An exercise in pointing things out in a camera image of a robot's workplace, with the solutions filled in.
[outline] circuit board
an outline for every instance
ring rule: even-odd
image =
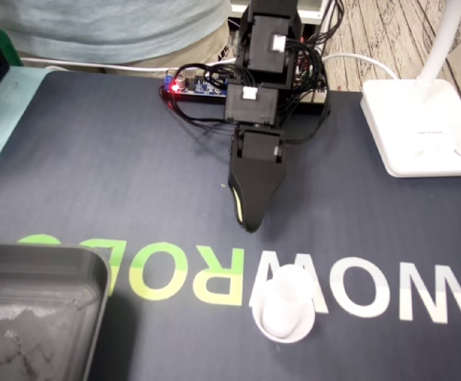
[[[194,71],[186,71],[185,75],[180,75],[173,83],[174,76],[167,73],[163,85],[170,92],[184,95],[198,95],[206,97],[217,97],[225,99],[227,90],[215,88],[212,84],[205,81],[202,75],[196,75]]]

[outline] desk mat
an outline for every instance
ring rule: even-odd
[[[51,73],[0,155],[0,242],[111,256],[93,380],[461,379],[461,179],[388,176],[360,94],[335,93],[249,235],[225,187],[229,138],[185,126],[158,86]],[[268,341],[249,308],[276,259],[321,286],[297,344]]]

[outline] black cable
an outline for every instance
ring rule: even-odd
[[[329,18],[328,20],[328,24],[331,25],[332,23],[332,18],[334,17],[334,13],[336,12],[336,7],[334,6],[332,8],[332,12],[331,12],[331,17]],[[324,47],[322,48],[322,51],[320,52],[321,56],[323,57],[324,56],[324,53],[325,53],[325,48],[327,48],[327,43],[328,43],[328,40],[326,42],[324,42]]]
[[[227,77],[233,76],[240,79],[241,83],[244,86],[256,86],[255,79],[253,78],[251,72],[242,67],[240,65],[234,63],[223,63],[223,64],[216,64],[213,66],[205,65],[203,63],[189,63],[187,65],[181,66],[172,79],[172,83],[175,83],[175,80],[181,75],[183,71],[186,69],[196,68],[204,71],[204,78],[208,83],[211,83],[216,88],[226,90],[227,84],[222,80],[215,77],[216,74],[218,75],[225,75]],[[184,111],[181,110],[179,104],[177,103],[177,99],[175,98],[175,92],[171,89],[165,89],[164,86],[159,88],[159,95],[163,102],[176,113],[181,119],[186,121],[187,123],[204,129],[206,132],[211,133],[219,133],[223,135],[231,135],[233,133],[234,127],[232,126],[231,129],[229,125],[230,122],[226,121],[225,119],[214,118],[214,117],[191,117],[190,115],[186,114]]]
[[[294,96],[289,100],[290,103],[286,105],[286,113],[280,116],[280,126],[283,126],[286,123],[304,96],[318,90],[327,90],[324,109],[315,128],[304,137],[285,140],[285,142],[289,144],[303,144],[315,136],[320,127],[324,124],[330,112],[330,92],[328,91],[328,77],[321,54],[314,47],[303,44],[296,40],[288,40],[286,42],[286,48],[295,51],[297,54],[301,53],[302,55],[306,56],[308,64],[304,73],[304,79],[301,81],[301,83],[298,84],[296,88],[294,88]]]
[[[334,10],[338,11],[338,18],[337,18],[336,24],[333,25],[332,27],[329,25],[329,28],[328,28],[327,32],[321,33],[320,30],[318,30],[315,34],[313,34],[306,41],[306,43],[308,45],[316,46],[316,45],[323,44],[323,43],[327,42],[330,38],[332,38],[336,34],[338,28],[343,23],[343,17],[344,17],[343,0],[332,0],[332,1],[335,2],[333,12],[334,12]],[[322,24],[324,23],[324,20],[328,15],[329,8],[330,8],[330,4],[328,4],[327,8],[325,9],[324,16],[322,18]]]

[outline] blue circuit board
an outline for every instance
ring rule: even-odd
[[[227,96],[227,90],[219,91],[215,89],[212,84],[206,82],[201,76],[192,79],[185,78],[183,89],[179,89],[179,85],[172,82],[173,78],[173,75],[165,75],[163,85],[166,90],[174,91],[176,94],[203,95],[218,98],[226,98]]]

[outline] person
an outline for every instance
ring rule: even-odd
[[[22,56],[178,67],[217,60],[230,11],[229,0],[0,0],[0,29]]]

